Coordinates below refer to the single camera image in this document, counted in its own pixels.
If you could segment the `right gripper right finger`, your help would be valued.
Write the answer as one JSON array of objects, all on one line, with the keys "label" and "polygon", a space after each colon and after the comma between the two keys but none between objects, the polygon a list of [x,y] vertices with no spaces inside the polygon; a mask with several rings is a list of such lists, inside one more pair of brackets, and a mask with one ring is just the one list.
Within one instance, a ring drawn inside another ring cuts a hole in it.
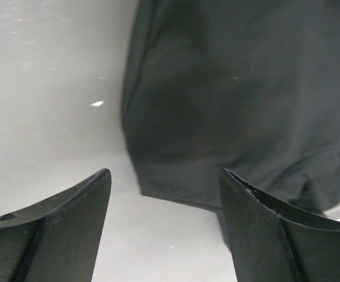
[{"label": "right gripper right finger", "polygon": [[340,222],[265,193],[229,170],[219,176],[238,281],[340,282]]}]

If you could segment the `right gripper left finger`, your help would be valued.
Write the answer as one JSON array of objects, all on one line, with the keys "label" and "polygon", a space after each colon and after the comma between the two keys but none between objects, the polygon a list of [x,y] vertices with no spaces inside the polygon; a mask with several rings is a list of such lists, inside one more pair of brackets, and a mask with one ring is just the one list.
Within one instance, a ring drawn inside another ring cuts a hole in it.
[{"label": "right gripper left finger", "polygon": [[0,281],[91,281],[111,184],[110,170],[102,169],[0,216]]}]

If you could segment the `black brushstroke print t-shirt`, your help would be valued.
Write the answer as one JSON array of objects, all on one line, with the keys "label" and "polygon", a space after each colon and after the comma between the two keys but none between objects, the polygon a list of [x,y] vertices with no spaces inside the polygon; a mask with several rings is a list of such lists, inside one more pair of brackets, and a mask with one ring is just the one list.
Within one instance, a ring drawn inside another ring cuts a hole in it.
[{"label": "black brushstroke print t-shirt", "polygon": [[228,169],[340,204],[340,1],[139,1],[121,125],[141,193],[216,214]]}]

